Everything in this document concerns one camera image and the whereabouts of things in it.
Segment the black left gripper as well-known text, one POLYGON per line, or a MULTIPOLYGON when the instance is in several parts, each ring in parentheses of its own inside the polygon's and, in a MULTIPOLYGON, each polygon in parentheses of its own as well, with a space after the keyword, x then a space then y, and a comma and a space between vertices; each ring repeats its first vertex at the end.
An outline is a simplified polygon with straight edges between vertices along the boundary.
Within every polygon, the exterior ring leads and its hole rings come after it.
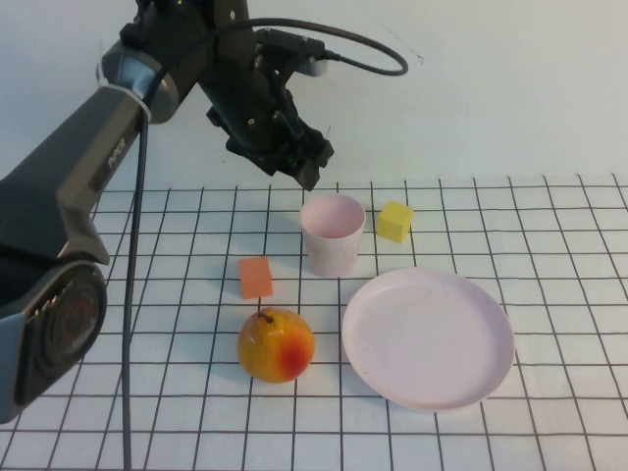
POLYGON ((257 53, 256 33, 226 34, 211 51, 198 84, 212 103, 210 122, 229 136, 227 149, 270 176, 284 173, 313 190, 335 150, 300 120, 280 76, 257 53))

